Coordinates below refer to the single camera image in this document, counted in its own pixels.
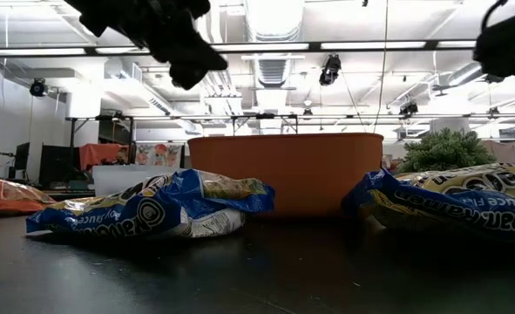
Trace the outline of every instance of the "green plant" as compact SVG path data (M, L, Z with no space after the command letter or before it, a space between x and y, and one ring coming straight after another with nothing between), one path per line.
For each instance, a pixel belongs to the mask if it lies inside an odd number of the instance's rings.
M399 168L405 172L450 170L495 162L485 147L480 144L476 132L452 132L445 128L432 133L418 143L407 143L404 162Z

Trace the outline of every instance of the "metal frame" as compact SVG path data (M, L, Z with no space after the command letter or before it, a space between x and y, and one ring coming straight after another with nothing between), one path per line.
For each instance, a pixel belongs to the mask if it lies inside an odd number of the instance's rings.
M232 116L212 116L212 115L181 115L181 116L123 116L120 118L110 118L113 121L128 119L130 121L130 132L129 132L129 152L130 152L130 160L132 162L132 145L133 145L133 135L136 128L136 121L144 120L144 121L175 121L177 119L181 120L231 120L233 126L233 136L236 135L236 132L240 130L241 127L245 126L250 119L281 119L285 122L289 127L291 127L296 134L298 134L298 127L300 125L300 119L310 120L310 119L438 119L438 118L478 118L478 119L497 119L497 118L515 118L515 113L457 113L457 114L449 114L449 113L432 113L432 114L314 114L314 115L298 115L298 114L273 114L273 113L259 113L259 114L245 114L245 115L232 115ZM70 148L71 148L71 160L72 160L72 151L74 148L74 140L75 140L75 132L78 131L87 121L99 121L102 119L109 119L108 117L94 117L94 118L65 118L68 121L71 121L71 140L70 140ZM236 121L243 119L242 123L236 125ZM83 121L83 123L76 129L75 125L78 121Z
M367 40L367 41L324 41L324 42L281 42L281 43L226 43L226 44L211 44L211 46L220 54L252 54L252 53L277 53L277 52L393 52L393 51L472 51L475 46L475 39L411 39L411 40ZM411 42L422 42L421 46L409 46L406 44ZM443 45L442 42L452 42L455 45ZM384 45L378 45L375 47L367 47L368 44L385 43ZM306 44L306 49L290 49L290 45L299 47L301 44ZM338 48L323 47L324 44L339 45ZM354 45L355 47L340 47L340 45L348 44ZM251 49L251 47L259 45L259 47L270 46L268 49ZM98 49L112 48L116 49L115 52L101 52ZM79 49L81 53L51 53L47 55L31 53L31 54L10 54L0 55L0 58L68 58L68 57L144 57L151 56L151 52L147 49L140 50L138 47L133 45L121 45L121 46L45 46L45 47L19 47L19 48L3 48L0 47L0 51L41 51L51 50L57 52L57 50L65 51L68 49Z

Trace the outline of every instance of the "spotlight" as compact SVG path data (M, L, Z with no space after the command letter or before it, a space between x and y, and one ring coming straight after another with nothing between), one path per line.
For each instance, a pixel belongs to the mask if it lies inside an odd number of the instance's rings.
M304 115L304 116L307 116L307 115L309 116L309 115L313 115L313 113L311 112L311 109L309 109L309 108L305 108L305 109L303 110L303 115Z
M46 86L44 78L35 78L34 83L30 86L30 95L34 97L45 97L48 94L48 86Z
M417 113L417 103L415 100L411 100L400 107L400 112L398 114L411 116L414 113Z
M490 110L487 111L490 115L494 114L500 114L499 109L497 107L490 108Z
M322 68L321 76L319 77L319 84L323 86L335 83L338 78L338 72L342 69L341 60L337 54L329 55L327 62Z

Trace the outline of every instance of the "black robotic arm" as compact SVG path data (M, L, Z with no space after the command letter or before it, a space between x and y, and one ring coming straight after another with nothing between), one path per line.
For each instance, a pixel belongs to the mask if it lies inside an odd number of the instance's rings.
M474 51L483 72L502 78L515 76L515 16L489 27L487 24L493 11L507 2L497 0L487 11Z
M210 10L208 0L65 0L95 36L112 28L159 62L170 62L173 83L191 89L208 71L228 64L193 27Z

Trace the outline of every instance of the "large plastic tub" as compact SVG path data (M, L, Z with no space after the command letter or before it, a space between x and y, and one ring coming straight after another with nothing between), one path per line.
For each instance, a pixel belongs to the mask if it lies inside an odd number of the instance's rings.
M146 165L94 166L92 168L94 193L96 196L112 195L134 187L153 176L169 175L183 170L173 167Z
M339 215L342 197L380 167L373 133L260 135L189 140L193 168L276 190L274 217Z

